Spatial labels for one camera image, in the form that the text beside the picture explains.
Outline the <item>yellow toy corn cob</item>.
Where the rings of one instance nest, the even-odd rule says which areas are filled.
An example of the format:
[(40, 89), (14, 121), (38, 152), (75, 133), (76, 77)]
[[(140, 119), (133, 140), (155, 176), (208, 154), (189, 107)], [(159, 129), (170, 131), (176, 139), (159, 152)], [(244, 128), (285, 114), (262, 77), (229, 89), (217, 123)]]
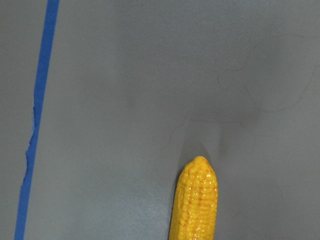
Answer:
[(203, 156), (179, 175), (169, 228), (170, 240), (213, 240), (219, 199), (215, 171)]

